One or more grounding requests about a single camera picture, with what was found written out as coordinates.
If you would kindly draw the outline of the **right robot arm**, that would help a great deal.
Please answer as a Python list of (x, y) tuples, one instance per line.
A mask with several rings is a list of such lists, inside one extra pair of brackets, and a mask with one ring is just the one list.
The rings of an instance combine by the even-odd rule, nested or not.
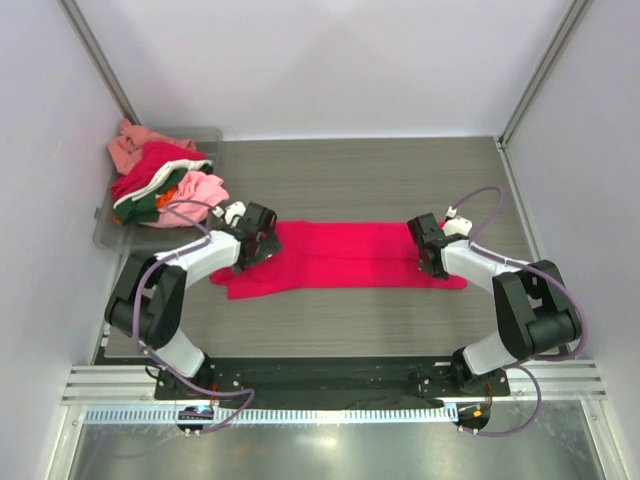
[(471, 222), (462, 217), (450, 215), (439, 224), (428, 213), (407, 226), (421, 271), (439, 280), (460, 277), (493, 297), (496, 331), (451, 356), (457, 386), (534, 358), (561, 361), (562, 354), (550, 351), (582, 340), (580, 313), (554, 263), (526, 263), (487, 250), (470, 239)]

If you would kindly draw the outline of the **left aluminium frame post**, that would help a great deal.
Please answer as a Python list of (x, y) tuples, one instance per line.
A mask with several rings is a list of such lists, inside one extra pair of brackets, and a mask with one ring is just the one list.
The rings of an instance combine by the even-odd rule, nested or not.
[(83, 14), (79, 3), (76, 0), (60, 0), (59, 4), (122, 116), (131, 123), (138, 124), (139, 117)]

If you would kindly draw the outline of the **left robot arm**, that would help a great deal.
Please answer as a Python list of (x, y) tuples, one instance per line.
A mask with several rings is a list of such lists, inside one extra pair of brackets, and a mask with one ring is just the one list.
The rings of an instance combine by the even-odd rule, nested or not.
[(254, 202), (217, 208), (220, 223), (181, 247), (129, 255), (105, 308), (106, 322), (134, 345), (190, 381), (209, 369), (207, 355), (182, 331), (186, 291), (224, 269), (239, 274), (282, 250), (275, 211)]

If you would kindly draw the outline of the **magenta t shirt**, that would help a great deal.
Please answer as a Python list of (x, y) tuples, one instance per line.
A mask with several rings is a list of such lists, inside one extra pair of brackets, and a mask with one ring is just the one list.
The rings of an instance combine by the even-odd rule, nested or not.
[(282, 221), (275, 233), (282, 251), (236, 275), (210, 275), (230, 300), (294, 289), (417, 288), (461, 290), (467, 281), (433, 278), (419, 269), (418, 248), (404, 223)]

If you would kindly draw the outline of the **aluminium frame post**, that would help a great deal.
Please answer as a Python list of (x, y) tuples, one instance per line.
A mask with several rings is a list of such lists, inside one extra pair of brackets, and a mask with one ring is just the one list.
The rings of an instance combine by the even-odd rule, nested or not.
[(578, 28), (591, 4), (591, 0), (573, 0), (569, 3), (533, 75), (516, 103), (503, 132), (496, 139), (500, 150), (505, 150), (514, 137), (525, 115), (533, 104), (536, 96), (540, 93), (546, 80), (551, 75), (563, 51), (569, 44), (574, 31)]
[(79, 3), (76, 0), (60, 0), (59, 4), (122, 116), (131, 123), (138, 124), (139, 117), (83, 14)]

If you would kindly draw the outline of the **right aluminium table rail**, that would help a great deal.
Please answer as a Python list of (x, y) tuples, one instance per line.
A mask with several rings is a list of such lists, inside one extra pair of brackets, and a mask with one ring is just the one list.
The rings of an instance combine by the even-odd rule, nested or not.
[(527, 139), (501, 141), (506, 170), (530, 249), (538, 259), (558, 264), (565, 280), (572, 277), (566, 258), (566, 169), (557, 165), (554, 152)]

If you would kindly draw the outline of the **right aluminium frame post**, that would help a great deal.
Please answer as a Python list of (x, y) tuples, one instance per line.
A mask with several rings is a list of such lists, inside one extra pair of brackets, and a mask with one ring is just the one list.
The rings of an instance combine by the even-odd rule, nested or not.
[(563, 51), (569, 44), (574, 31), (578, 28), (591, 4), (591, 0), (573, 0), (569, 3), (533, 75), (516, 103), (503, 132), (496, 139), (500, 150), (505, 150), (514, 137), (525, 115), (533, 104), (536, 96), (540, 93), (546, 80), (551, 75)]

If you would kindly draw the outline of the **salmon pink t shirt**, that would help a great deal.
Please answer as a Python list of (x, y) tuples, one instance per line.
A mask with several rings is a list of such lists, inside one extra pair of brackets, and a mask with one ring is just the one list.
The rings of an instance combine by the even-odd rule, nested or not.
[(192, 140), (175, 139), (147, 127), (135, 125), (128, 119), (122, 119), (119, 124), (119, 135), (107, 145), (116, 171), (121, 175), (127, 175), (141, 160), (143, 147), (149, 142), (164, 142), (189, 151), (196, 150)]

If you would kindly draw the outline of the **green white t shirt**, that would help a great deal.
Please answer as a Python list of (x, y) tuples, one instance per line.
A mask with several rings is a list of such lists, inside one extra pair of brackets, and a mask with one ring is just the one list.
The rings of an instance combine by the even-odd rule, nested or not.
[(113, 216), (116, 223), (128, 225), (156, 221), (158, 218), (158, 209), (155, 207), (156, 196), (176, 185), (188, 171), (211, 173), (213, 162), (208, 159), (167, 162), (146, 187), (126, 194), (119, 200), (113, 200)]

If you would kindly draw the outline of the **crimson t shirt in tray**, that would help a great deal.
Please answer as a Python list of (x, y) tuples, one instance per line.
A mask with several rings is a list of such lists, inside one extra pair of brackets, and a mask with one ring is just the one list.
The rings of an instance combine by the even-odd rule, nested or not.
[(138, 163), (111, 186), (112, 199), (119, 200), (126, 194), (146, 187), (167, 162), (205, 159), (206, 154), (203, 152), (187, 150), (167, 142), (148, 142), (142, 147), (142, 156)]

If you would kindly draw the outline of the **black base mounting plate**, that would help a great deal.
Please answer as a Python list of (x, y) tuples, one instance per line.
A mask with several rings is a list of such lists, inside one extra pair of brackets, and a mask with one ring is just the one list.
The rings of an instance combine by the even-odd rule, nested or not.
[(196, 384), (222, 392), (250, 388), (251, 406), (274, 410), (372, 410), (433, 407), (448, 397), (507, 397), (500, 369), (476, 378), (447, 356), (217, 358)]

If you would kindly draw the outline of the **light pink t shirt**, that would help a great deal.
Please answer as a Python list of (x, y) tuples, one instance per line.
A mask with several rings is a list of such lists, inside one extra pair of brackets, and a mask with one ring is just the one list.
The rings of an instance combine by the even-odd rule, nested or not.
[[(170, 208), (175, 212), (200, 223), (207, 218), (210, 206), (216, 206), (229, 199), (229, 193), (224, 188), (223, 182), (222, 178), (214, 174), (188, 171), (176, 184), (178, 190), (167, 204), (170, 204)], [(170, 213), (166, 205), (158, 210), (156, 221), (145, 222), (145, 225), (161, 229), (191, 225), (189, 221)]]

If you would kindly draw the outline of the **orange garment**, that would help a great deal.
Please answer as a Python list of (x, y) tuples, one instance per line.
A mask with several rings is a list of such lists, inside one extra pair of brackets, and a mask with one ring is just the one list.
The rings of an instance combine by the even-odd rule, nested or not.
[(158, 194), (155, 198), (155, 207), (158, 210), (161, 210), (167, 203), (169, 203), (173, 199), (177, 190), (177, 186), (174, 185), (167, 189), (164, 193)]

